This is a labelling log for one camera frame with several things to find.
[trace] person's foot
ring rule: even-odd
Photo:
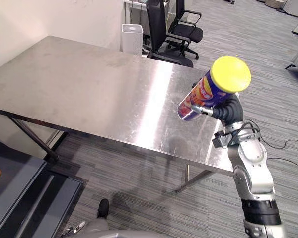
[[[109,201],[108,199],[104,198],[100,201],[98,206],[97,218],[107,218],[109,212]]]

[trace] black shelf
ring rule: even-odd
[[[0,143],[0,238],[52,238],[82,182]]]
[[[0,227],[46,162],[0,145]]]

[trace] yellow lid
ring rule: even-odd
[[[221,56],[211,67],[213,83],[222,91],[237,93],[245,90],[251,81],[248,66],[235,56]]]

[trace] table leg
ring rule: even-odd
[[[14,124],[16,124],[25,134],[27,134],[35,143],[37,143],[45,152],[57,161],[59,155],[51,150],[23,121],[18,120],[16,118],[10,118]]]
[[[205,179],[212,174],[213,174],[213,172],[204,170],[201,173],[199,173],[198,175],[196,175],[195,177],[193,177],[192,179],[189,179],[189,165],[186,165],[186,171],[185,171],[186,182],[182,186],[180,186],[178,189],[176,189],[175,192],[180,193],[180,192],[188,189],[189,187],[195,185],[200,180]]]
[[[185,165],[185,182],[190,180],[190,167],[188,164]]]

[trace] chair backrest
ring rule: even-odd
[[[176,17],[178,19],[181,19],[181,17],[183,16],[184,14],[184,11],[185,11],[185,8],[184,8],[184,0],[177,0],[177,3],[176,3]]]
[[[146,8],[150,27],[151,50],[156,52],[167,37],[163,1],[148,0]]]

